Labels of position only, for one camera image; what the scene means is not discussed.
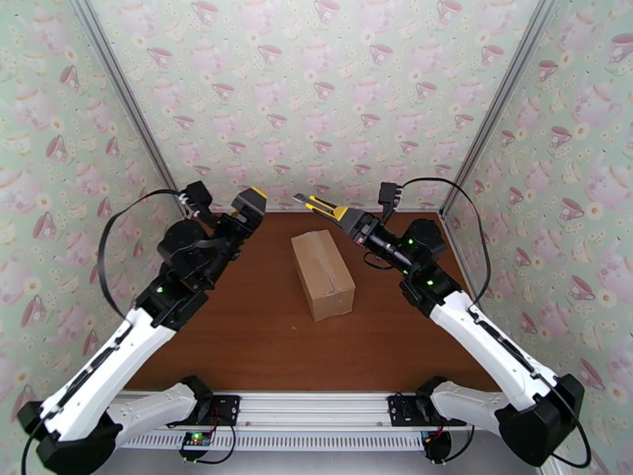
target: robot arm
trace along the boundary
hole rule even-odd
[[[166,391],[111,405],[140,366],[205,303],[205,291],[213,290],[228,263],[238,258],[266,207],[266,196],[250,188],[233,201],[235,212],[214,216],[201,182],[190,184],[181,199],[213,233],[192,218],[171,226],[157,247],[164,260],[160,273],[121,326],[66,385],[44,401],[27,403],[17,415],[39,442],[40,460],[55,473],[92,473],[129,439],[187,419],[210,401],[208,388],[188,377]]]
[[[558,377],[523,351],[439,268],[435,260],[445,243],[435,223],[416,219],[397,237],[368,212],[315,196],[294,198],[400,271],[400,289],[408,302],[450,333],[501,389],[485,393],[434,377],[416,392],[429,424],[463,420],[500,435],[519,458],[541,466],[575,428],[584,389],[572,375]]]

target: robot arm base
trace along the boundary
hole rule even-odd
[[[584,388],[570,374],[557,379],[555,389],[576,416],[580,413]],[[458,419],[500,435],[525,463],[542,466],[575,429],[575,422],[552,391],[536,395],[534,405],[522,411],[508,403],[503,393],[464,388],[443,377],[433,377],[416,391],[416,404],[432,426]]]
[[[40,422],[41,401],[30,401],[18,413],[21,425],[31,434]],[[40,441],[37,454],[42,465],[58,475],[88,475],[102,466],[116,448],[116,436],[123,427],[107,413],[92,432],[81,440],[60,442],[56,431],[40,424],[34,438]]]
[[[557,380],[556,391],[580,415],[585,389],[570,374]],[[518,412],[511,405],[495,412],[499,433],[506,445],[524,462],[541,466],[576,428],[576,423],[552,391],[537,397],[536,404]]]

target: black bracket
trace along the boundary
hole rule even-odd
[[[461,420],[447,420],[439,417],[426,418],[418,409],[415,395],[392,395],[387,397],[389,407],[389,419],[392,427],[463,427],[466,425]]]
[[[192,412],[188,418],[181,421],[175,421],[168,426],[176,427],[194,427],[194,426],[214,426],[219,427],[235,427],[237,425],[237,416],[240,413],[240,397],[237,395],[217,395],[206,402],[205,408],[209,407],[204,415]]]

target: pink teacup print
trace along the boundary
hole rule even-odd
[[[281,129],[288,121],[288,118],[281,114],[268,114],[266,118],[274,129]]]
[[[567,294],[576,301],[593,301],[596,295],[591,286],[580,276],[572,275]]]
[[[369,129],[370,131],[376,127],[376,124],[378,124],[380,120],[380,116],[376,116],[376,114],[361,114],[362,125],[365,129]]]
[[[321,24],[330,25],[340,10],[339,4],[333,0],[315,0],[314,8]]]
[[[174,116],[173,118],[184,131],[189,132],[193,127],[195,120],[189,116]]]
[[[552,149],[558,149],[570,139],[571,133],[565,127],[554,126],[552,127],[552,139],[549,142],[549,146]]]
[[[274,169],[279,176],[285,176],[290,172],[290,166],[284,164],[275,164],[272,166],[272,169]]]
[[[481,194],[486,189],[486,187],[483,185],[483,182],[481,182],[480,180],[475,179],[473,184],[475,185],[475,194]]]
[[[203,25],[206,27],[213,27],[215,19],[218,16],[218,7],[210,4],[209,2],[198,0],[197,2],[191,3],[191,9],[194,11],[195,15],[198,16],[198,19]]]
[[[229,102],[231,100],[231,95],[235,91],[235,88],[232,85],[221,82],[213,84],[212,87],[222,102]]]
[[[315,141],[314,147],[319,154],[327,154],[332,148],[332,144],[327,141]]]
[[[84,348],[81,352],[84,356],[93,355],[99,349],[99,338],[94,329],[90,330],[84,341]]]
[[[475,120],[475,118],[472,117],[470,114],[457,114],[455,116],[455,128],[458,131],[461,131],[462,129],[467,127],[473,120]]]
[[[33,227],[33,239],[40,241],[51,241],[57,235],[57,227],[53,221],[53,216],[48,211],[41,215]]]
[[[418,92],[418,99],[426,101],[431,94],[438,91],[438,87],[433,82],[418,82],[415,90]]]
[[[233,154],[239,156],[246,149],[246,144],[237,141],[231,141],[226,144],[233,152]]]
[[[147,53],[161,69],[169,69],[173,57],[173,54],[170,51],[163,49],[162,47],[152,47],[147,49]]]
[[[46,319],[46,306],[42,298],[36,294],[31,301],[26,304],[26,308],[22,313],[21,327],[39,325]]]
[[[391,58],[393,49],[388,45],[374,44],[370,46],[370,54],[374,64],[384,66]]]
[[[447,172],[449,172],[453,167],[448,164],[436,164],[435,165],[435,173],[438,176],[444,176]]]
[[[456,0],[438,0],[438,15],[442,25],[448,25],[461,11],[461,4]]]
[[[542,60],[539,62],[539,78],[538,82],[545,82],[559,68],[559,65],[553,60]]]
[[[593,365],[584,358],[580,358],[580,363],[578,364],[578,379],[580,383],[589,388],[595,388],[600,391],[606,390],[600,374]]]
[[[523,200],[523,193],[518,188],[511,187],[508,190],[508,203],[517,204]]]
[[[207,177],[211,173],[211,168],[206,165],[195,165],[193,166],[193,170],[201,177]]]
[[[501,147],[508,147],[515,140],[514,134],[507,129],[501,131]]]
[[[282,57],[282,50],[279,47],[275,47],[274,45],[260,45],[258,47],[260,54],[262,56],[263,61],[269,67],[274,67],[275,64]]]
[[[359,176],[365,176],[371,170],[371,167],[367,164],[356,164],[354,165],[354,170]]]
[[[119,148],[119,141],[116,137],[112,136],[105,145],[105,155],[118,159],[120,154],[121,149]]]
[[[585,215],[580,204],[570,198],[563,198],[560,201],[560,214],[559,219],[564,222],[569,222],[573,219],[581,218]]]
[[[97,217],[99,219],[108,219],[112,216],[112,207],[110,206],[110,200],[108,197],[104,197],[97,207]]]
[[[46,146],[46,157],[52,161],[64,163],[68,159],[68,151],[61,135],[55,136]]]
[[[62,73],[59,75],[59,82],[74,93],[79,93],[79,91],[81,91],[77,68],[73,65],[64,67]]]
[[[412,154],[418,150],[420,145],[415,141],[402,141],[400,143],[400,149],[402,150],[402,154]]]
[[[633,32],[618,34],[611,39],[611,51],[608,62],[621,63],[633,52]]]
[[[314,90],[316,90],[316,95],[319,96],[319,99],[327,101],[332,97],[336,87],[329,82],[315,82]]]
[[[516,256],[514,257],[514,265],[523,268],[532,264],[532,260],[529,259],[529,254],[524,249],[517,248]]]
[[[143,247],[143,242],[139,239],[136,241],[134,248],[132,249],[132,257],[139,258],[145,253],[145,248]]]
[[[490,67],[492,64],[501,59],[505,51],[497,45],[487,45],[481,48],[481,64],[484,67]]]
[[[531,335],[536,335],[538,331],[536,329],[536,323],[525,311],[521,313],[521,330]]]

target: teapot pattern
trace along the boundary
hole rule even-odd
[[[632,7],[563,0],[465,188],[490,236],[483,306],[584,385],[592,473],[633,469],[620,441],[633,404]],[[446,216],[477,284],[471,212],[457,201]]]
[[[124,1],[124,32],[156,35],[151,2]],[[24,403],[61,386],[109,338],[115,325],[103,316],[97,242],[114,212],[163,184],[71,4],[3,0],[0,18],[0,425],[10,434]],[[148,234],[180,217],[154,199],[116,223],[108,240],[108,251],[121,254],[108,281],[123,311],[159,269],[154,251],[142,248],[155,245]],[[163,209],[160,222],[154,206]],[[122,269],[126,283],[117,282]],[[3,438],[4,473],[18,446]]]
[[[264,190],[290,183],[269,209],[292,211],[300,209],[293,192],[317,188],[309,177],[280,173],[316,163],[330,176],[330,196],[359,205],[374,204],[369,189],[350,188],[361,177],[378,184],[425,163],[456,175],[536,6],[477,2],[93,0],[93,7],[107,20],[176,181],[204,178],[223,206],[236,182]],[[103,123],[95,123],[98,131]],[[443,195],[405,196],[403,206],[429,209]]]

